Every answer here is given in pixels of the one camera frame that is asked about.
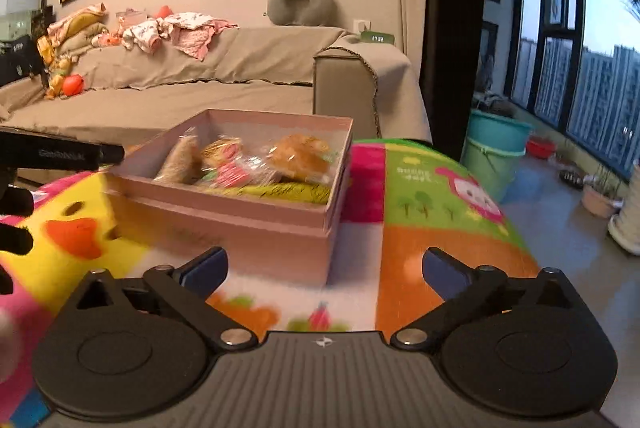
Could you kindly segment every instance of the black bag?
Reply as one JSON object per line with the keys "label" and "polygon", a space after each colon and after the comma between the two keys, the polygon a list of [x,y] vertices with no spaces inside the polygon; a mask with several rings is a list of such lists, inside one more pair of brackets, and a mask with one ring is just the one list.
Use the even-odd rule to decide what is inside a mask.
{"label": "black bag", "polygon": [[29,35],[8,42],[0,54],[0,87],[44,71],[44,62]]}

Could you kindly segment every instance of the green bucket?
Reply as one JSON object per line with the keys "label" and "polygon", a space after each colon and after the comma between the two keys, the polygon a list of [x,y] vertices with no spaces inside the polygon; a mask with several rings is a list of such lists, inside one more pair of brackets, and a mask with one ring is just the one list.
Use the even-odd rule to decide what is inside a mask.
{"label": "green bucket", "polygon": [[487,147],[468,137],[462,164],[478,179],[482,188],[496,202],[502,201],[516,177],[518,163],[525,154]]}

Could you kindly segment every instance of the pink box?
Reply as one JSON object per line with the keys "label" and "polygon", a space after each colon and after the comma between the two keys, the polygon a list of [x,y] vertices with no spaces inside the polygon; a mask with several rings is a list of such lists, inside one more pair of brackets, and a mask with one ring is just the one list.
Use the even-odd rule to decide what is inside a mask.
{"label": "pink box", "polygon": [[[164,132],[106,172],[107,195],[120,232],[189,259],[223,246],[233,270],[306,285],[326,283],[340,212],[349,184],[349,118],[209,110]],[[287,134],[324,139],[340,153],[329,202],[293,203],[201,193],[152,178],[178,138],[194,128],[201,147],[219,135],[251,147]]]}

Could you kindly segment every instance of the black circular disc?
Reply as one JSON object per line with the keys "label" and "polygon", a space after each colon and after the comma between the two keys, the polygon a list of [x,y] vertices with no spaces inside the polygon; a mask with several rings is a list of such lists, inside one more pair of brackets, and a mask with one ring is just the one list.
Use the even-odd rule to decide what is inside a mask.
{"label": "black circular disc", "polygon": [[180,322],[114,307],[74,319],[66,328],[54,325],[33,357],[38,388],[69,416],[119,421],[161,410],[206,368],[204,342]]}
{"label": "black circular disc", "polygon": [[604,400],[617,372],[597,324],[556,307],[517,308],[463,325],[442,348],[451,381],[502,413],[558,417]]}

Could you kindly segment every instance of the sofa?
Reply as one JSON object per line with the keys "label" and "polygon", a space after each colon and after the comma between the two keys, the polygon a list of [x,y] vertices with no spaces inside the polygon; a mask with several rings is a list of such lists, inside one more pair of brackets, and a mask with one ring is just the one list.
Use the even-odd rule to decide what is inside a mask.
{"label": "sofa", "polygon": [[[225,30],[214,37],[203,62],[169,43],[153,55],[138,47],[92,49],[74,67],[84,77],[80,95],[46,100],[38,78],[1,88],[0,126],[131,147],[218,108],[348,116],[355,139],[430,140],[415,74],[408,60],[402,68],[396,65],[406,57],[390,45],[364,55],[357,46],[338,28],[287,26]],[[387,62],[391,68],[380,68],[383,91],[376,59],[385,51],[394,60]],[[418,107],[407,113],[416,100]],[[51,179],[43,171],[28,172],[20,175],[35,182]]]}

